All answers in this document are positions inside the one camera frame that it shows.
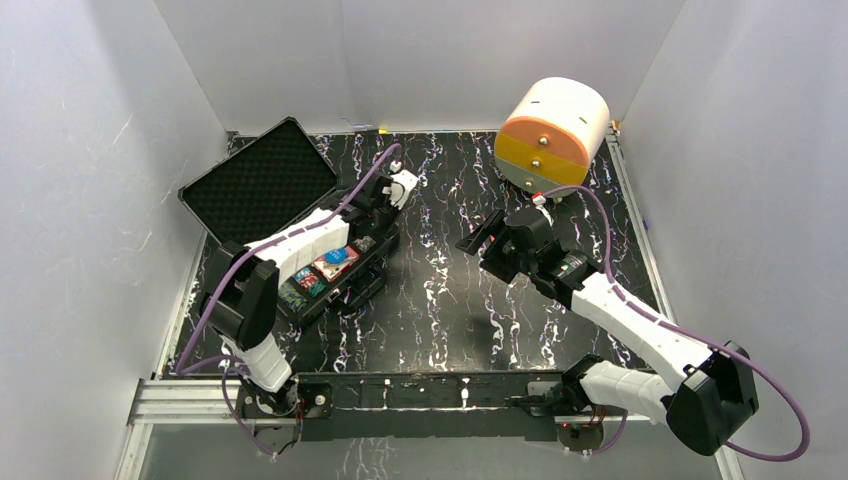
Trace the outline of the red playing card deck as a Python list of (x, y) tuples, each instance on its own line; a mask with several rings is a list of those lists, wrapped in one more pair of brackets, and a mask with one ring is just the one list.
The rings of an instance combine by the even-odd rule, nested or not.
[(316, 259), (312, 266), (327, 281), (335, 281), (359, 259), (359, 253), (350, 246), (329, 251)]

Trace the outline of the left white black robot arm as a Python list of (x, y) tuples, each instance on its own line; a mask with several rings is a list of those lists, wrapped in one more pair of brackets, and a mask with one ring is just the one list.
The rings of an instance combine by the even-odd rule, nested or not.
[(347, 205), (328, 197), (297, 223), (210, 258), (201, 310), (275, 416), (294, 411), (299, 391), (272, 330), (279, 315), (296, 327), (326, 310), (357, 311), (386, 283), (385, 258), (399, 241), (398, 217), (418, 178), (377, 173)]

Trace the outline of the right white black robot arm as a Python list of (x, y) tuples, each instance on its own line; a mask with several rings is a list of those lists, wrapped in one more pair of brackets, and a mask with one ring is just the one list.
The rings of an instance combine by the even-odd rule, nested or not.
[(757, 412), (742, 347), (709, 347), (672, 331), (665, 317), (611, 283), (599, 262), (567, 248), (540, 210), (497, 209), (456, 246), (506, 283), (526, 276), (543, 296), (612, 334), (650, 368), (627, 369), (587, 355), (547, 391), (515, 400), (529, 413), (587, 414), (612, 406), (667, 426), (687, 448), (710, 456)]

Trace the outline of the black poker set case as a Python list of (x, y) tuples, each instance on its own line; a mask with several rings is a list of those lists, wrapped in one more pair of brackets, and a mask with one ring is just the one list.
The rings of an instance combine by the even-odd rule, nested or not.
[[(390, 163), (365, 183), (377, 173), (390, 175)], [(297, 120), (288, 117), (183, 186), (178, 197), (219, 248), (229, 241), (247, 245), (267, 239), (336, 193), (347, 205), (354, 197), (345, 203), (349, 192)], [(214, 253), (205, 263), (203, 286)]]

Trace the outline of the blue small blind button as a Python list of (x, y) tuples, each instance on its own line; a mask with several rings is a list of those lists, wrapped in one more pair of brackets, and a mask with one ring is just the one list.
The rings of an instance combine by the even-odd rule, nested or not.
[(346, 247), (335, 249), (327, 252), (323, 258), (330, 264), (340, 264), (348, 258), (349, 254)]

